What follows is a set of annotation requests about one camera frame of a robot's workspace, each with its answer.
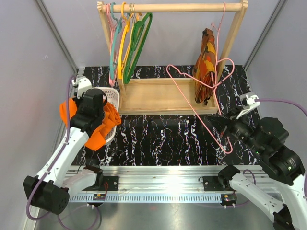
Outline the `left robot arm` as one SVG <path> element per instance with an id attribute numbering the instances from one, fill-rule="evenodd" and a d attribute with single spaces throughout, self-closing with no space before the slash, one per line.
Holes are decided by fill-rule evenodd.
<path id="1" fill-rule="evenodd" d="M 27 214 L 29 206 L 35 206 L 59 215 L 70 197 L 85 188 L 99 190 L 104 185 L 103 171 L 94 166 L 86 166 L 75 176 L 65 178 L 79 150 L 102 124 L 107 97 L 101 89 L 91 88 L 76 103 L 77 112 L 68 120 L 68 129 L 60 145 L 35 176 L 27 176 L 23 181 Z"/>

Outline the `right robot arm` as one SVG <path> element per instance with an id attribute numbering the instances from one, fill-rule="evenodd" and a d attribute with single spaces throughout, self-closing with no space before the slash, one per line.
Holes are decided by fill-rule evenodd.
<path id="1" fill-rule="evenodd" d="M 294 151 L 285 146 L 289 133 L 273 117 L 262 118 L 250 126 L 236 114 L 222 117 L 221 135 L 233 136 L 254 154 L 268 177 L 274 180 L 283 197 L 279 201 L 251 183 L 240 170 L 229 165 L 218 173 L 218 185 L 244 195 L 272 222 L 276 230 L 305 230 L 307 228 L 307 196 L 303 163 Z"/>

